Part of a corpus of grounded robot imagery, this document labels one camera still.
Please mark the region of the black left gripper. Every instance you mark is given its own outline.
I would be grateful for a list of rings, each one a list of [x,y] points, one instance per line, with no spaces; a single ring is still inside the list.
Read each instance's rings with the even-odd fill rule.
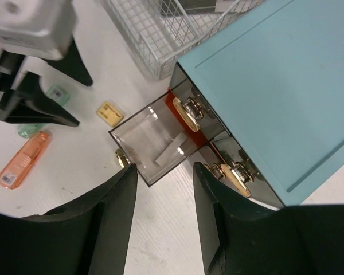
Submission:
[[[0,53],[0,121],[10,124],[59,124],[78,127],[80,122],[61,105],[44,94],[40,77],[27,72],[19,86],[11,89],[26,56],[2,50]],[[86,87],[93,79],[72,37],[63,59],[44,60],[49,66]]]

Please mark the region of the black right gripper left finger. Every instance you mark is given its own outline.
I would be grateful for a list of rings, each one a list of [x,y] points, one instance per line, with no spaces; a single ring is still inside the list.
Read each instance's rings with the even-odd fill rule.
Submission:
[[[137,185],[131,164],[45,214],[0,213],[0,274],[123,274]]]

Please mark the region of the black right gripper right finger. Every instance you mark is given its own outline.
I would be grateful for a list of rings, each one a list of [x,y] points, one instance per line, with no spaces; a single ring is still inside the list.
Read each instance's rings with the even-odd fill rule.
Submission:
[[[205,274],[344,274],[344,205],[271,210],[193,167]]]

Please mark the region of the yellow eraser block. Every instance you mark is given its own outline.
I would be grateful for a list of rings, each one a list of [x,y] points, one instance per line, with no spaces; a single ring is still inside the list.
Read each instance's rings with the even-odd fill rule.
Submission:
[[[98,108],[96,114],[110,127],[116,127],[124,119],[124,114],[108,101]]]

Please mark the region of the grey eraser block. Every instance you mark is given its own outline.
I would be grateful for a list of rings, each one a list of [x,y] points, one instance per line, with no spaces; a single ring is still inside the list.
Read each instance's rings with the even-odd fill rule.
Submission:
[[[184,132],[180,132],[173,141],[164,149],[164,151],[157,157],[155,162],[164,166],[172,162],[174,159],[184,156],[182,149],[183,143],[187,140],[187,136]]]

